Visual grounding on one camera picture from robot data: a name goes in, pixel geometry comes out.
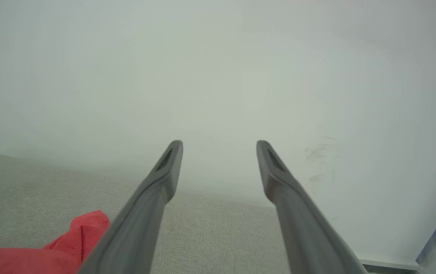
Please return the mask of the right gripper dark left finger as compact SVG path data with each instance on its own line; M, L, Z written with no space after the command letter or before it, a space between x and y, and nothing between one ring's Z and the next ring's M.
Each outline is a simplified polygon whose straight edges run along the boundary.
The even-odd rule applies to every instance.
M182 156L183 142L171 142L86 258L80 274L150 273L164 208L176 193Z

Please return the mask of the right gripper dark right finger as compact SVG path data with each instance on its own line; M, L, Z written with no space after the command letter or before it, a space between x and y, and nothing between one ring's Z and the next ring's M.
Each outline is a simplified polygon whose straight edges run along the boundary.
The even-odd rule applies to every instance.
M265 196L275 205L293 274L366 274L301 184L265 140L256 145Z

